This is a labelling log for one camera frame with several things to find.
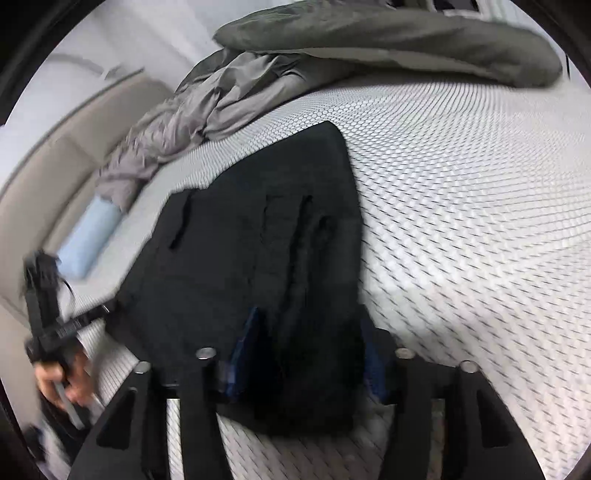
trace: bedding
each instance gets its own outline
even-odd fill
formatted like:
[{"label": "bedding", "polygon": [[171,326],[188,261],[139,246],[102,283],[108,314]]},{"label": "bedding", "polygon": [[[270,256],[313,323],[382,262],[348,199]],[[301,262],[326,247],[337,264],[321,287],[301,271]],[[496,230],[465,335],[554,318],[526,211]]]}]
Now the bedding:
[{"label": "bedding", "polygon": [[[76,309],[118,290],[172,192],[205,188],[241,158],[325,120],[346,140],[360,195],[372,318],[432,361],[479,363],[545,477],[564,480],[591,442],[591,96],[568,82],[513,89],[380,73],[287,103],[165,166],[88,278],[72,283]],[[107,403],[137,359],[101,328],[81,340]],[[431,478],[441,412],[436,404]],[[367,399],[356,429],[330,439],[270,439],[219,421],[236,479],[373,480],[393,414]],[[183,478],[178,415],[170,400],[173,479]]]},{"label": "bedding", "polygon": [[358,65],[470,73],[519,87],[551,85],[562,72],[549,43],[531,31],[358,3],[263,10],[214,38],[228,50],[198,64],[175,97],[130,130],[99,171],[98,195],[127,211],[163,163]]}]

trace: white wall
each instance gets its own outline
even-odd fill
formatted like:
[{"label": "white wall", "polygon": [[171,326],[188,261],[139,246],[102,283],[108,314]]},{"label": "white wall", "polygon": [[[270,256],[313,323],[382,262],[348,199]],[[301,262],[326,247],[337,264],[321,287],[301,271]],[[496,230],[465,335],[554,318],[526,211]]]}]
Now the white wall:
[{"label": "white wall", "polygon": [[25,354],[29,331],[0,306],[0,378],[18,423],[37,423],[39,412],[33,368]]},{"label": "white wall", "polygon": [[[55,52],[78,55],[101,66],[114,66],[121,60],[103,36],[93,18],[87,17]],[[6,124],[0,127],[0,187],[45,133],[113,80],[105,80],[76,64],[55,61],[50,56],[23,91]]]},{"label": "white wall", "polygon": [[107,0],[92,15],[129,66],[176,90],[187,73],[220,47],[223,24],[289,0]]}]

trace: white mattress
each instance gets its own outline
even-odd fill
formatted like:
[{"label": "white mattress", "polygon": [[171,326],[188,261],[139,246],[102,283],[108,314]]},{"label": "white mattress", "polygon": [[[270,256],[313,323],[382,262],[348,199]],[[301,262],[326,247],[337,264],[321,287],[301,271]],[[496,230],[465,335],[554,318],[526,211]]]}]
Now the white mattress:
[{"label": "white mattress", "polygon": [[[77,309],[116,291],[171,192],[206,187],[248,154],[330,120],[361,197],[362,297],[374,321],[425,358],[479,363],[546,478],[563,480],[591,441],[591,95],[566,82],[513,90],[427,79],[352,79],[166,166],[73,285]],[[98,347],[97,328],[83,337],[102,357],[108,401],[135,358],[112,342]],[[220,422],[236,479],[373,480],[391,417],[368,401],[342,439],[270,440]],[[174,401],[168,418],[180,479]]]}]

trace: metal pin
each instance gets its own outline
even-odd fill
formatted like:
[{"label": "metal pin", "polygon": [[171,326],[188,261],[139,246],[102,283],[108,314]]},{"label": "metal pin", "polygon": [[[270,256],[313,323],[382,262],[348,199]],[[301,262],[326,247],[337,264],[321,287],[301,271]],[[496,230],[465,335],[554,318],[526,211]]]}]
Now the metal pin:
[{"label": "metal pin", "polygon": [[213,358],[216,355],[216,349],[210,346],[200,348],[199,350],[197,350],[197,353],[195,354],[195,356],[200,360],[209,360],[210,358]]},{"label": "metal pin", "polygon": [[411,358],[414,358],[415,355],[416,353],[410,348],[398,348],[396,350],[396,356],[403,360],[410,360]]},{"label": "metal pin", "polygon": [[463,372],[466,372],[467,374],[475,374],[480,370],[478,364],[471,360],[464,360],[462,363],[460,363],[460,368]]},{"label": "metal pin", "polygon": [[138,364],[134,367],[134,373],[136,374],[144,374],[150,371],[152,365],[150,362],[138,362]]}]

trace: beige headboard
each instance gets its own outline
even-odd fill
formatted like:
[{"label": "beige headboard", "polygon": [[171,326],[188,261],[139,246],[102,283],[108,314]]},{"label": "beige headboard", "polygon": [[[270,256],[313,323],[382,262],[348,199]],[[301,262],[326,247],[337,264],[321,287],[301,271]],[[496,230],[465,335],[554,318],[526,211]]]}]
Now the beige headboard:
[{"label": "beige headboard", "polygon": [[0,191],[0,302],[26,323],[23,259],[56,252],[93,197],[93,173],[147,110],[171,95],[140,72],[72,112],[27,155]]}]

